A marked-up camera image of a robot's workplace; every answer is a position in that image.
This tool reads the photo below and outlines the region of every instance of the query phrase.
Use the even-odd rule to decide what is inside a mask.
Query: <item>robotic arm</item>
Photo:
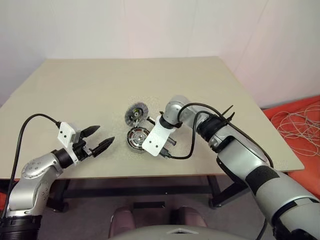
[[[90,126],[81,131],[66,122],[60,124],[58,140],[64,148],[35,158],[24,166],[19,182],[9,195],[0,239],[37,239],[52,183],[64,169],[90,156],[95,158],[114,141],[115,137],[111,137],[94,149],[88,148],[83,138],[92,135],[99,127]]]
[[[223,171],[233,181],[249,187],[277,240],[320,239],[319,200],[292,178],[269,166],[266,153],[229,122],[231,117],[204,113],[203,106],[196,104],[183,96],[172,98],[142,147],[157,156],[170,133],[182,123],[195,127],[217,153],[216,160]]]

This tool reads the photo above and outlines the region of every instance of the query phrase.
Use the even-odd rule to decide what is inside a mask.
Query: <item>beige tabletop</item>
[[[156,118],[175,95],[209,104],[223,112],[234,105],[232,122],[255,139],[281,171],[304,168],[252,97],[218,57],[157,59],[49,59],[0,108],[0,178],[9,178],[21,125],[32,114],[45,113],[84,129],[101,125],[87,138],[94,147],[115,136],[113,144],[97,158],[87,158],[65,170],[62,178],[219,175],[216,154],[197,135],[195,149],[186,160],[138,154],[127,146],[124,115],[129,106],[144,102]],[[148,122],[144,126],[151,129]],[[185,156],[191,129],[183,126],[172,138],[172,155]],[[62,146],[58,129],[45,118],[32,120],[24,133],[16,177],[33,158]]]

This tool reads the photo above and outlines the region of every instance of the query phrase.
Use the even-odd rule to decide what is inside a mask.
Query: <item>white wall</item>
[[[319,13],[318,0],[0,0],[0,105],[46,58],[220,56],[260,106],[316,95]]]

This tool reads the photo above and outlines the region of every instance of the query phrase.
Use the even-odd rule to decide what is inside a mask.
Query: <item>circular metal part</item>
[[[130,127],[137,127],[139,123],[148,117],[148,107],[143,102],[133,104],[125,112],[124,120]]]
[[[133,127],[126,135],[126,141],[129,147],[135,152],[142,154],[145,150],[142,148],[142,143],[147,138],[150,132],[144,127]]]

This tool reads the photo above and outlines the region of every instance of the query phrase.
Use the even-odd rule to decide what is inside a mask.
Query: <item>white bracket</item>
[[[67,122],[62,122],[60,125],[59,133],[58,133],[58,140],[64,146],[66,152],[70,155],[74,164],[78,164],[79,160],[72,148],[73,144],[76,144],[80,138],[80,130]]]
[[[176,130],[175,127],[172,129],[163,127],[159,122],[160,117],[161,116],[158,116],[156,118],[154,128],[142,143],[142,148],[153,156],[158,156],[161,149],[166,144],[170,134]]]

